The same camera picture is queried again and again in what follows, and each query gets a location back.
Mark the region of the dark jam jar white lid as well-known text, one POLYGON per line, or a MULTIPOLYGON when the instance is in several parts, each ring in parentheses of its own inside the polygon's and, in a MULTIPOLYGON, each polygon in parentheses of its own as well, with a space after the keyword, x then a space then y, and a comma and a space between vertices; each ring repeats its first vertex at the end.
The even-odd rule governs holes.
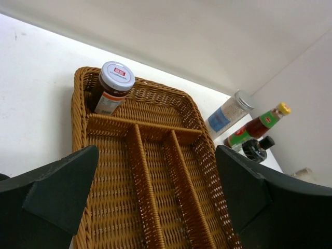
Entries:
POLYGON ((135 83, 133 72, 124 64, 109 61, 103 64, 90 96, 90 110, 113 115, 135 83))

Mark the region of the black-capped white bottle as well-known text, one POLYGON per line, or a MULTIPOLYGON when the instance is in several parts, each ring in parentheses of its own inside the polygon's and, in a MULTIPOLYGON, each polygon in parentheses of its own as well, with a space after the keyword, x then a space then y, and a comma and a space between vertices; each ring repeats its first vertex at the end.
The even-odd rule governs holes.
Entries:
POLYGON ((267 150, 274 145, 275 142, 270 136, 261 140, 250 139, 241 145, 240 153, 251 161, 262 163, 267 159, 267 150))

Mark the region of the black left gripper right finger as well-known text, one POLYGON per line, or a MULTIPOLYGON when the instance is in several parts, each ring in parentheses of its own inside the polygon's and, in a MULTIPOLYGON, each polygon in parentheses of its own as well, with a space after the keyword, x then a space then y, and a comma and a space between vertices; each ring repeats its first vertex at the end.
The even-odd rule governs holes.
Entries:
POLYGON ((331 248, 331 188, 290 177, 224 145, 215 158, 243 248, 331 248))

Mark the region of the tall white silver-capped shaker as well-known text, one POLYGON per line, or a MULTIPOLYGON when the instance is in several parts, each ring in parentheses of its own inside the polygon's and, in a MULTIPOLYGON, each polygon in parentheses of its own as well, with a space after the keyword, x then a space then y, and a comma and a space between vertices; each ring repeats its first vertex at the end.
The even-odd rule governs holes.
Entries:
POLYGON ((212 140, 216 140, 255 108, 254 100, 242 90, 238 90, 205 121, 212 140))

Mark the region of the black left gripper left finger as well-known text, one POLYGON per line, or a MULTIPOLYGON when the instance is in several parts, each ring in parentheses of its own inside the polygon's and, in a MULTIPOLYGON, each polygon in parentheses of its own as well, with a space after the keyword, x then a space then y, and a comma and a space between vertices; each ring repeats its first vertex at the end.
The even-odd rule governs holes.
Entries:
POLYGON ((99 160, 87 146, 15 177, 1 175, 1 248, 69 248, 99 160))

